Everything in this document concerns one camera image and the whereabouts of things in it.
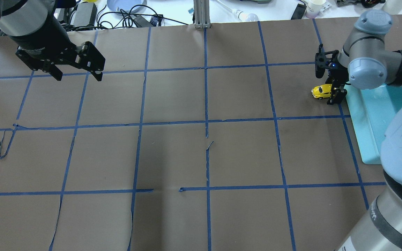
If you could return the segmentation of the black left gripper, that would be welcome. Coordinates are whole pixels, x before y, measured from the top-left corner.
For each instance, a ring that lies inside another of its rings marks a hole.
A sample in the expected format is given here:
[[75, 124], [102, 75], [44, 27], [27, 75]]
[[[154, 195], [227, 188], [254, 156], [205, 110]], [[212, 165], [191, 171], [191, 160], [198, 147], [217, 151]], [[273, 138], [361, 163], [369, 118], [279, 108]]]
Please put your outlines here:
[[15, 42], [19, 46], [16, 55], [31, 70], [41, 70], [61, 81], [63, 73], [57, 66], [70, 65], [84, 69], [96, 81], [102, 81], [105, 57], [91, 41], [85, 41], [80, 46], [72, 43], [58, 21], [45, 21], [38, 30], [16, 36]]

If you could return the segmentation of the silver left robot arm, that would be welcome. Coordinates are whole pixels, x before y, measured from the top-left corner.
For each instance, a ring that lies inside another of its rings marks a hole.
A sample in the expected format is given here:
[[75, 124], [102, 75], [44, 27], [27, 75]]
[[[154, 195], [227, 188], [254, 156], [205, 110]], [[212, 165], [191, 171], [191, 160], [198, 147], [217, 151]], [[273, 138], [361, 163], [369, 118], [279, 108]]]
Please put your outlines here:
[[16, 0], [11, 7], [5, 3], [0, 0], [0, 30], [20, 47], [16, 56], [30, 70], [42, 70], [61, 81], [63, 73], [57, 65], [69, 65], [102, 80], [105, 57], [90, 41], [73, 44], [40, 0]]

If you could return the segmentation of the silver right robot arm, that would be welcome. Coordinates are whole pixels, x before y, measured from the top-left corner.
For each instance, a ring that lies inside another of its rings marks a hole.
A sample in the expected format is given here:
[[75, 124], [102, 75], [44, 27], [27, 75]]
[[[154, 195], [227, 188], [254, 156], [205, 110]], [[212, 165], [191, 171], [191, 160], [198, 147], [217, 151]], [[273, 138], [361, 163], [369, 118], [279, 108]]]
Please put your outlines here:
[[[315, 54], [315, 75], [328, 71], [331, 96], [339, 104], [349, 85], [359, 90], [402, 87], [402, 50], [386, 50], [384, 38], [393, 25], [389, 13], [370, 9], [354, 23], [341, 50]], [[391, 119], [381, 141], [384, 191], [340, 243], [338, 251], [402, 251], [402, 108]]]

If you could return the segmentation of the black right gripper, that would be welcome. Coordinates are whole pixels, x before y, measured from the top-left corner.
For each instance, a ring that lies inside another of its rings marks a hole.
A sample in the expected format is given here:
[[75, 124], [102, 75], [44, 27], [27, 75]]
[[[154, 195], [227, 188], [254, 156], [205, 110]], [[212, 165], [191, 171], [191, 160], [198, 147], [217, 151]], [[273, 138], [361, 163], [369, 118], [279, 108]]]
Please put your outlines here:
[[345, 85], [348, 84], [348, 70], [338, 61], [338, 50], [325, 52], [323, 44], [318, 47], [318, 52], [315, 54], [315, 76], [322, 78], [325, 72], [328, 71], [328, 77], [334, 82], [331, 84], [330, 98], [327, 105], [341, 104], [347, 95]]

